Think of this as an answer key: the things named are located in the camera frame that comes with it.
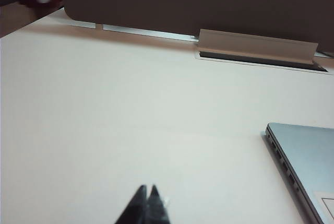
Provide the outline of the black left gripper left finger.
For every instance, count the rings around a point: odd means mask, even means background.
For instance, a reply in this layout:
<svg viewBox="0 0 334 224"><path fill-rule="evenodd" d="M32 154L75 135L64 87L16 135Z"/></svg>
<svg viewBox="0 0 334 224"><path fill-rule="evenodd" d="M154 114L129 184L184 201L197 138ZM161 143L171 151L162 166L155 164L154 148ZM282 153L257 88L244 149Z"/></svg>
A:
<svg viewBox="0 0 334 224"><path fill-rule="evenodd" d="M145 223L146 200L147 186L141 185L134 193L115 223Z"/></svg>

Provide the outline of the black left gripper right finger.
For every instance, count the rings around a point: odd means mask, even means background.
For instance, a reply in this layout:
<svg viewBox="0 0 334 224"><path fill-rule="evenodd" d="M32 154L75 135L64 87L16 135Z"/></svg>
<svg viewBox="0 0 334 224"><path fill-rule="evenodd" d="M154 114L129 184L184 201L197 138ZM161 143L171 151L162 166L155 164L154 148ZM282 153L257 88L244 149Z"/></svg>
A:
<svg viewBox="0 0 334 224"><path fill-rule="evenodd" d="M151 193L147 199L145 223L171 223L156 185L152 186Z"/></svg>

